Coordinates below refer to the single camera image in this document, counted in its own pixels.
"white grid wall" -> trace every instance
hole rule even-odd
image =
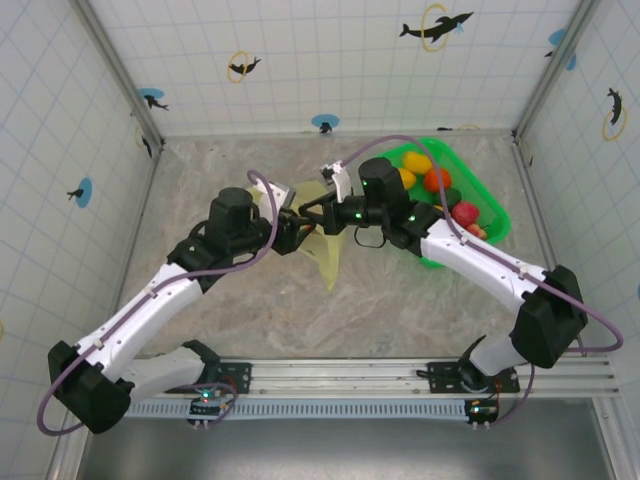
[[[169,111],[151,111],[165,135],[317,131],[318,114],[342,131],[513,128],[577,4],[92,0],[135,84],[162,92]],[[427,9],[425,34],[473,14],[427,52],[419,33],[399,36]],[[259,60],[244,77],[228,70],[240,51]]]
[[[531,171],[559,261],[624,334],[612,359],[638,438],[640,2],[603,1],[576,55],[577,67],[563,74],[527,138]],[[622,97],[613,126],[609,89]]]
[[[112,308],[152,166],[129,113],[66,0],[2,0],[0,478],[47,472],[47,352]],[[67,192],[85,177],[80,208]],[[50,428],[63,413],[50,404]]]

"black dolphin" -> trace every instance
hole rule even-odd
[[[147,139],[142,137],[142,143],[144,144],[145,147],[147,147],[147,153],[149,154],[149,158],[153,158],[153,152],[151,151],[151,145],[149,145],[149,142],[147,141]]]
[[[436,20],[436,23],[439,23],[440,25],[436,25],[435,27],[428,28],[424,31],[411,30],[409,29],[409,25],[404,23],[402,24],[402,33],[400,34],[400,36],[404,37],[407,34],[412,35],[414,37],[418,37],[418,38],[422,38],[424,36],[424,38],[430,38],[431,43],[433,43],[436,40],[438,40],[442,35],[445,35],[451,32],[452,30],[454,30],[458,26],[458,24],[462,24],[466,22],[471,15],[473,15],[473,12],[463,13],[453,18],[447,17],[445,15],[444,17],[440,17],[438,20]]]
[[[151,109],[151,107],[158,107],[163,110],[166,110],[167,112],[169,111],[169,106],[160,105],[156,100],[156,97],[154,97],[153,95],[145,95],[144,98],[147,100],[147,105],[149,105],[149,109]]]
[[[611,109],[613,117],[611,117],[611,126],[614,126],[622,113],[622,97],[620,96],[620,92],[616,92],[612,88],[609,89],[607,97],[613,97],[613,108]]]
[[[229,65],[229,68],[231,70],[233,70],[236,73],[239,73],[240,75],[246,75],[247,73],[251,72],[254,68],[256,68],[256,65],[258,64],[258,62],[261,59],[257,58],[257,57],[253,57],[253,63],[250,63],[249,65],[247,65],[247,71],[244,71],[244,63],[241,63],[240,65],[234,65],[233,63]]]
[[[73,197],[80,198],[83,194],[84,194],[84,190],[81,188],[74,190],[73,192],[67,192],[67,195],[69,195],[69,200],[71,200]]]

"green basket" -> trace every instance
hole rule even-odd
[[[480,210],[478,225],[485,227],[487,232],[487,242],[498,243],[509,234],[511,230],[511,219],[502,208],[502,205],[489,193],[489,190],[476,178],[471,170],[455,154],[451,147],[441,140],[435,138],[421,138],[420,142],[426,146],[435,157],[438,165],[446,168],[451,175],[452,187],[457,188],[462,193],[462,200],[473,203]],[[388,158],[395,167],[402,167],[402,157],[405,152],[419,152],[420,149],[408,143],[380,154],[381,157]],[[433,203],[435,195],[427,192],[422,185],[422,176],[418,176],[415,186],[409,190],[409,196],[413,200]],[[426,258],[422,263],[430,268],[442,267],[439,263]]]

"yellow plastic bag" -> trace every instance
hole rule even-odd
[[[293,187],[297,193],[291,209],[295,212],[298,212],[300,205],[327,193],[324,185],[316,180],[298,183]],[[253,187],[249,189],[249,193],[251,193],[253,201],[257,204],[260,201],[262,193]],[[333,290],[336,280],[338,279],[340,250],[343,241],[344,232],[340,233],[340,235],[325,235],[322,227],[318,225],[298,249],[299,252],[304,253],[307,257],[316,261],[318,268],[320,268],[320,274],[322,278],[324,278],[329,291]]]

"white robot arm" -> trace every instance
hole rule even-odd
[[[329,169],[325,178],[339,186],[339,195],[331,192],[301,206],[299,216],[288,210],[294,193],[286,187],[271,185],[272,191],[278,193],[274,197],[279,210],[272,249],[281,255],[296,251],[312,230],[309,226],[316,224],[322,225],[327,235],[338,234],[347,225],[380,226],[394,246],[452,268],[486,289],[516,315],[516,325],[508,336],[483,337],[460,358],[460,378],[469,391],[480,391],[488,378],[516,365],[531,362],[550,368],[555,364],[584,328],[586,316],[541,291],[523,273],[581,300],[575,276],[569,270],[557,267],[546,272],[470,234],[458,239],[439,210],[409,200],[397,170],[386,159],[364,162],[359,174],[364,196],[347,194],[350,182],[348,177],[345,179],[344,169],[333,173]],[[221,278],[190,278],[188,274],[229,267],[239,256],[255,254],[267,244],[274,224],[272,216],[266,205],[254,205],[246,191],[222,190],[211,203],[209,219],[176,246],[167,264],[136,297],[73,347],[59,342],[51,349],[52,382],[72,362],[88,353],[55,391],[56,397],[91,431],[100,433],[113,426],[131,403],[203,379],[218,381],[210,367],[217,365],[219,357],[197,342],[187,342],[170,354],[152,359],[134,360],[134,357],[166,322]],[[494,258],[470,248],[467,240],[471,239],[476,244],[482,243]],[[498,257],[518,264],[520,273],[505,268],[496,260]],[[176,276],[181,279],[158,289]],[[151,298],[132,313],[131,309],[150,294]],[[125,317],[126,321],[113,335],[100,340],[105,331]]]

